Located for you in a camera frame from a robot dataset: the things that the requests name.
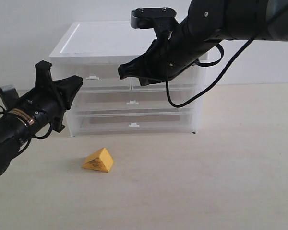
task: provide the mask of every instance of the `plastic drawer unit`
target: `plastic drawer unit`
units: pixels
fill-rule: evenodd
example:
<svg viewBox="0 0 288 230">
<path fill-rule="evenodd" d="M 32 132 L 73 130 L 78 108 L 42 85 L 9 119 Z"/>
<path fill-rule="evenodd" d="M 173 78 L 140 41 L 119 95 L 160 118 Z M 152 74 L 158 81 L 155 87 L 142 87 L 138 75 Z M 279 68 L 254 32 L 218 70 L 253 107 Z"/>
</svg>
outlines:
<svg viewBox="0 0 288 230">
<path fill-rule="evenodd" d="M 172 107 L 164 83 L 142 87 L 137 78 L 121 80 L 118 67 L 146 52 L 154 30 L 132 29 L 128 21 L 78 22 L 50 54 L 55 80 L 83 78 L 72 109 L 66 113 L 72 137 L 79 135 L 190 132 L 199 128 L 202 99 L 181 109 Z M 208 53 L 201 57 L 207 60 Z M 191 67 L 170 82 L 175 103 L 204 87 L 205 68 Z"/>
</svg>

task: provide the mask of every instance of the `yellow wooden block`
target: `yellow wooden block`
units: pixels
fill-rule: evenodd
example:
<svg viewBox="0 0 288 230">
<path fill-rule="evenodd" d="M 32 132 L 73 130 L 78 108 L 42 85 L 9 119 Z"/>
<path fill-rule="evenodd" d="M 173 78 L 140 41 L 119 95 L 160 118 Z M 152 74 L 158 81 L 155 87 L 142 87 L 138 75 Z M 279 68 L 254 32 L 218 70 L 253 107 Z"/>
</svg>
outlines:
<svg viewBox="0 0 288 230">
<path fill-rule="evenodd" d="M 103 172 L 109 172 L 114 164 L 114 160 L 112 159 L 110 153 L 106 148 L 102 148 L 92 155 L 88 156 L 82 168 L 97 170 Z"/>
</svg>

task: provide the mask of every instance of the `white wall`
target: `white wall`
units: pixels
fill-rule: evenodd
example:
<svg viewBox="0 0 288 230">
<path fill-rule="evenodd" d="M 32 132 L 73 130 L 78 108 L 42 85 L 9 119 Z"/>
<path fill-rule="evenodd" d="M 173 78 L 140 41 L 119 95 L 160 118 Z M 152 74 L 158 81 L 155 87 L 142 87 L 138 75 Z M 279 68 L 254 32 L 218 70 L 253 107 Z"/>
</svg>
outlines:
<svg viewBox="0 0 288 230">
<path fill-rule="evenodd" d="M 14 84 L 17 89 L 29 89 L 35 79 L 34 64 L 42 59 L 48 60 L 52 49 L 74 21 L 129 20 L 131 9 L 160 6 L 176 9 L 178 17 L 183 18 L 190 2 L 191 0 L 0 0 L 0 85 Z M 240 47 L 241 42 L 224 44 L 228 59 Z M 216 77 L 222 66 L 224 64 L 209 69 L 206 83 Z M 254 44 L 239 58 L 222 82 L 267 81 L 288 81 L 288 43 Z"/>
</svg>

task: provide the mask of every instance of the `white drawer handle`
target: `white drawer handle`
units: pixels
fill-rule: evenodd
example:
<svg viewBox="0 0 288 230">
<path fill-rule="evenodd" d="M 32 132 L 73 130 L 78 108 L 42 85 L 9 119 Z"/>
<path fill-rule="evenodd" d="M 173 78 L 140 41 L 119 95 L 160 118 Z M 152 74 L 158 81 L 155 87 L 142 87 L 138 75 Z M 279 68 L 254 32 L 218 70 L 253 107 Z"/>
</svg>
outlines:
<svg viewBox="0 0 288 230">
<path fill-rule="evenodd" d="M 127 105 L 139 105 L 137 101 L 129 101 L 126 103 Z"/>
<path fill-rule="evenodd" d="M 131 125 L 128 125 L 129 128 L 139 128 L 140 125 L 138 123 L 131 123 Z"/>
<path fill-rule="evenodd" d="M 100 78 L 97 77 L 97 76 L 89 76 L 89 77 L 86 78 L 86 79 L 88 79 L 88 80 L 100 80 Z"/>
</svg>

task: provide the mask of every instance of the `white top of drawer unit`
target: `white top of drawer unit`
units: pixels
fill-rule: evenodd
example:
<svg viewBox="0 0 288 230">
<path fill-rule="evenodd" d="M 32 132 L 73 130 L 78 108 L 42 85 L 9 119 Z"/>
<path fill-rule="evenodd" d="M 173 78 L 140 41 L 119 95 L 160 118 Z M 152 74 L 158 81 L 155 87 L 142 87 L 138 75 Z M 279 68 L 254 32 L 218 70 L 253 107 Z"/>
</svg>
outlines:
<svg viewBox="0 0 288 230">
<path fill-rule="evenodd" d="M 73 23 L 50 54 L 53 64 L 122 64 L 145 53 L 153 29 L 133 29 L 129 21 Z"/>
</svg>

